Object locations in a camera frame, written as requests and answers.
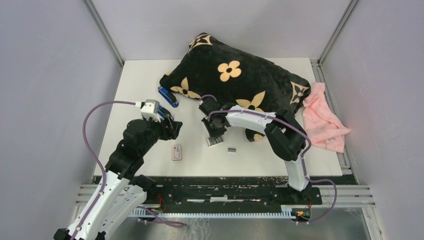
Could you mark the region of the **box of staples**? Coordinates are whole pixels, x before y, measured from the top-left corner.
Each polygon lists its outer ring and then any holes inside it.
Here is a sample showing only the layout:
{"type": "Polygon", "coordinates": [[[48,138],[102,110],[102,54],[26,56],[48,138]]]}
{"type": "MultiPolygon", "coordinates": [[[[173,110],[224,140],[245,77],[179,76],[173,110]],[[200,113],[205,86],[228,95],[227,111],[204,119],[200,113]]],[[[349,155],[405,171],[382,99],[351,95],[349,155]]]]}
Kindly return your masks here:
{"type": "Polygon", "coordinates": [[[224,140],[220,137],[208,137],[206,143],[209,147],[222,143],[224,140]]]}

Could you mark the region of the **blue stapler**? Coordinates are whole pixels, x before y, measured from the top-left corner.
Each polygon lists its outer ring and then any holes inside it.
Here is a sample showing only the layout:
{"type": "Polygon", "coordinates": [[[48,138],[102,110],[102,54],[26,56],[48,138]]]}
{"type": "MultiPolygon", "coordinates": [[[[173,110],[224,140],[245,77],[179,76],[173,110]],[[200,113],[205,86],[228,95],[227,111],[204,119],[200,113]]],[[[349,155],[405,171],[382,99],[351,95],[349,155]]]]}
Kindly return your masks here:
{"type": "Polygon", "coordinates": [[[174,94],[161,85],[157,88],[158,93],[173,107],[177,108],[179,106],[179,102],[174,94]]]}
{"type": "Polygon", "coordinates": [[[165,118],[170,118],[170,119],[174,119],[174,117],[172,116],[172,114],[164,107],[160,106],[158,108],[158,112],[157,112],[163,119],[165,118]]]}

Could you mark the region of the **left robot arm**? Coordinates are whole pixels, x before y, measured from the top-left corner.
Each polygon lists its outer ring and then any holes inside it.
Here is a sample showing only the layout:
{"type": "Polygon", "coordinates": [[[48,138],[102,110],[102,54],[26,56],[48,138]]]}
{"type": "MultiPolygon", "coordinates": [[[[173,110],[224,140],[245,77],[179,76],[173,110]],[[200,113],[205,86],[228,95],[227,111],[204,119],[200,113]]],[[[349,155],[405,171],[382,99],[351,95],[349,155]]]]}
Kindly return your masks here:
{"type": "Polygon", "coordinates": [[[168,115],[159,121],[153,118],[130,121],[88,203],[74,222],[58,229],[53,238],[108,240],[137,206],[154,202],[158,195],[152,186],[154,181],[135,174],[153,145],[159,140],[175,140],[182,125],[168,115]]]}

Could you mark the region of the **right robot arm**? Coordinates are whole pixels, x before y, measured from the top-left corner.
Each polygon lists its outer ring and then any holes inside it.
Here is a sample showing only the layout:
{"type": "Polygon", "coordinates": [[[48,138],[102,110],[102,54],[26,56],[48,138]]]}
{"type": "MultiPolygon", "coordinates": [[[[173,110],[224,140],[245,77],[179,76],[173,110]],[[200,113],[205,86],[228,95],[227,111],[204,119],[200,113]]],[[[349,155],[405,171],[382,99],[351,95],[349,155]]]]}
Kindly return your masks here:
{"type": "Polygon", "coordinates": [[[241,107],[238,104],[219,104],[213,97],[198,101],[202,119],[212,144],[221,138],[228,128],[239,127],[265,135],[272,151],[284,161],[287,174],[289,199],[302,204],[309,198],[309,176],[304,168],[304,155],[312,143],[305,130],[291,113],[262,112],[241,107]]]}

